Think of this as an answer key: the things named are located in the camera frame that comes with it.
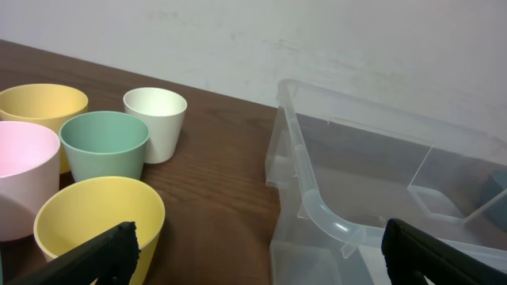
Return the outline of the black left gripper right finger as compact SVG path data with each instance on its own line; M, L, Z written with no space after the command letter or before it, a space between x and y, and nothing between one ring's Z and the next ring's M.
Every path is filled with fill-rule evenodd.
M504 285L506 274L398 218L387 222L381 251L392 285Z

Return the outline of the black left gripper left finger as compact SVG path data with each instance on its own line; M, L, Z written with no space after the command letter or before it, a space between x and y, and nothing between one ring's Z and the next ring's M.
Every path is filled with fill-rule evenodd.
M121 222L9 285L128 285L140 249L134 222Z

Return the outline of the clear plastic storage bin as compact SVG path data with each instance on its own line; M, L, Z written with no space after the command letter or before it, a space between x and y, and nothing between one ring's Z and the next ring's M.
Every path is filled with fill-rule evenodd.
M387 284L387 222L401 219L499 271L506 229L480 204L488 176L506 169L506 143L435 120L285 79L266 183L280 215L269 251L283 284Z

